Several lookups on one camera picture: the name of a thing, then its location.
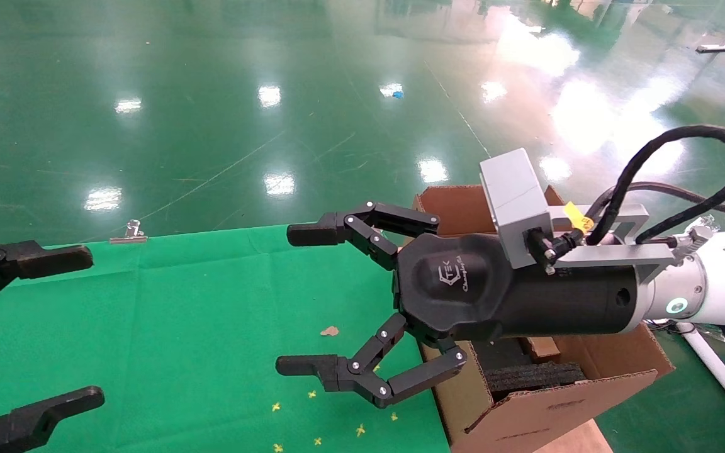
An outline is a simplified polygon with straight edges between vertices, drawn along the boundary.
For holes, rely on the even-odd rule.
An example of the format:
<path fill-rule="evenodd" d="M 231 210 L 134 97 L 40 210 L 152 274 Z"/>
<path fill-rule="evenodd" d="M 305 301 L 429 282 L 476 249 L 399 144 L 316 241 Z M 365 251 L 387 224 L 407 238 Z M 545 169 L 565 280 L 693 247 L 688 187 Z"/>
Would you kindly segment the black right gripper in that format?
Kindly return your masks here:
<path fill-rule="evenodd" d="M 553 275 L 540 265 L 513 269 L 497 235 L 432 235 L 439 224 L 437 215 L 368 201 L 325 213 L 316 223 L 288 225 L 291 246 L 349 243 L 384 270 L 395 269 L 399 313 L 351 358 L 279 356 L 276 372 L 315 376 L 325 392 L 355 392 L 385 409 L 457 376 L 467 353 L 455 341 L 602 335 L 635 327 L 632 266 L 576 267 Z M 415 240 L 399 252 L 383 232 Z M 374 368 L 405 333 L 437 347 L 440 355 L 383 379 Z"/>

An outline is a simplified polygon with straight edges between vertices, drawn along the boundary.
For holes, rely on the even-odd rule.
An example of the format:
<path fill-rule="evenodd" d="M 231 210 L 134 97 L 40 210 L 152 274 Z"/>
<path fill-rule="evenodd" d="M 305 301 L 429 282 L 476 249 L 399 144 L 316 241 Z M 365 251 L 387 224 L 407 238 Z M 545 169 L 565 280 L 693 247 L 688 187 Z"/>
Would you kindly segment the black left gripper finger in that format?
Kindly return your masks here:
<path fill-rule="evenodd" d="M 0 292 L 14 280 L 35 280 L 93 266 L 89 247 L 72 245 L 44 249 L 34 240 L 0 244 Z"/>
<path fill-rule="evenodd" d="M 104 405 L 100 387 L 84 387 L 24 405 L 0 416 L 0 452 L 26 452 L 43 447 L 57 424 Z"/>

